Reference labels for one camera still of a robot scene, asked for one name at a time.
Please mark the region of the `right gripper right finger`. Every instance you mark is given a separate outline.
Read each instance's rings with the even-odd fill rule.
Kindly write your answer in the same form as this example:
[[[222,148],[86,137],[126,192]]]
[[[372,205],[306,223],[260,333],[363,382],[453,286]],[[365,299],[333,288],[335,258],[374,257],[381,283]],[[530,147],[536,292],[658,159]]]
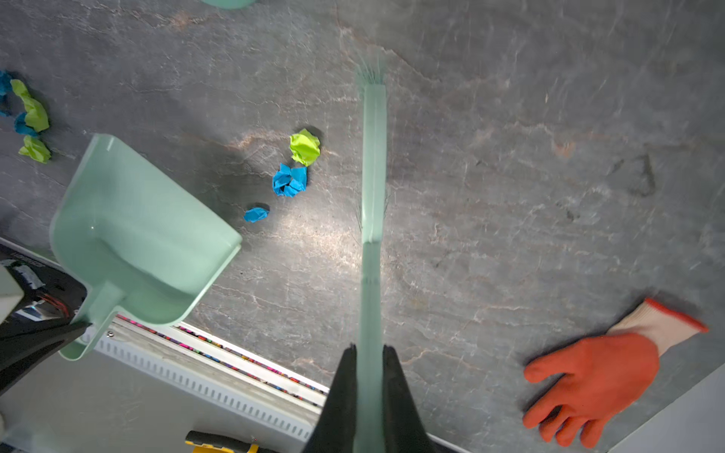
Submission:
[[[383,435],[387,453],[434,453],[394,347],[383,347]]]

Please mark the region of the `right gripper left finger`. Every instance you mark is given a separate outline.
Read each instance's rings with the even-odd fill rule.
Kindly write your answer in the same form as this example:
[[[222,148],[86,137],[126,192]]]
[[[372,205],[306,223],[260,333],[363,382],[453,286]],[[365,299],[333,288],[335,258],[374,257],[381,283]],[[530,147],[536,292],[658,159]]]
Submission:
[[[351,453],[357,423],[357,348],[348,347],[304,453]]]

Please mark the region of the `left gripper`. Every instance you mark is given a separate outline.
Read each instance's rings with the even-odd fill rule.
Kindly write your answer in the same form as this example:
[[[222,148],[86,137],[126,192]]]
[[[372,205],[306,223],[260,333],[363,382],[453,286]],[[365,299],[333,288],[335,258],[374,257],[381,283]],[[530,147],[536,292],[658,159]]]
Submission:
[[[1,392],[83,335],[74,323],[84,285],[58,268],[15,254],[1,257]]]

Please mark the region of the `green dustpan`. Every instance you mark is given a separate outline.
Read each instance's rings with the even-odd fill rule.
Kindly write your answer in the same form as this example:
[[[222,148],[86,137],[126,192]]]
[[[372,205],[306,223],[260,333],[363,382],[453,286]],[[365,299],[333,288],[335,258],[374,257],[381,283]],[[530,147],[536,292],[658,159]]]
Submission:
[[[50,229],[60,266],[88,294],[74,320],[94,349],[118,313],[147,326],[183,321],[239,252],[241,235],[152,163],[109,134],[92,138]]]

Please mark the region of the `green hand brush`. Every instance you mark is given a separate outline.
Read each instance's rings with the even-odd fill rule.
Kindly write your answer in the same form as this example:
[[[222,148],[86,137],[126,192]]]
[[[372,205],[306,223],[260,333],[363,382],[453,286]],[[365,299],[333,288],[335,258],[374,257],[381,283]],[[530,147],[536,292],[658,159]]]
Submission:
[[[361,299],[357,343],[357,415],[353,450],[383,452],[381,244],[386,202],[387,90],[378,58],[357,69],[362,101]]]

